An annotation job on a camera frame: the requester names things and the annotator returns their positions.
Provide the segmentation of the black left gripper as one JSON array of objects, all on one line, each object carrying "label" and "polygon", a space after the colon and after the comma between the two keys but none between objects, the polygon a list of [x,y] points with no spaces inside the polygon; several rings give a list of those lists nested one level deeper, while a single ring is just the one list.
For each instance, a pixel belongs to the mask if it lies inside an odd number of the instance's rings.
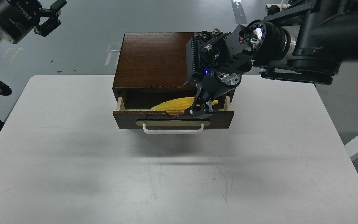
[{"label": "black left gripper", "polygon": [[[46,37],[60,26],[58,17],[66,4],[66,0],[57,0],[45,9],[38,0],[0,0],[0,28],[4,39],[17,44],[33,27],[36,34]],[[48,19],[39,24],[41,17]]]}]

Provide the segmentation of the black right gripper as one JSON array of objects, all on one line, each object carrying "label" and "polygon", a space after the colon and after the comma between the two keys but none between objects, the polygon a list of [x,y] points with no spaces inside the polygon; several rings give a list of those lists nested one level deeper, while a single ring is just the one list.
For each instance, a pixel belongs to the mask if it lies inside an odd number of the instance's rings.
[{"label": "black right gripper", "polygon": [[194,119],[215,115],[215,101],[211,100],[238,87],[241,76],[252,68],[244,49],[250,38],[244,25],[228,33],[205,30],[193,33],[186,44],[187,81],[184,86],[200,84],[201,87],[197,88],[192,105],[183,114],[190,114]]}]

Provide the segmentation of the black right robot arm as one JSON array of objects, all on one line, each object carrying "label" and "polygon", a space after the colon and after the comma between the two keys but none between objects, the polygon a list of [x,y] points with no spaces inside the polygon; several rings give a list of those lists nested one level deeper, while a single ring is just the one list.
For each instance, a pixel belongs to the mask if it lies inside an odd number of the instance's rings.
[{"label": "black right robot arm", "polygon": [[347,61],[358,62],[358,0],[300,0],[232,32],[194,33],[186,45],[185,86],[197,92],[185,113],[213,116],[213,101],[237,88],[251,68],[271,80],[330,85]]}]

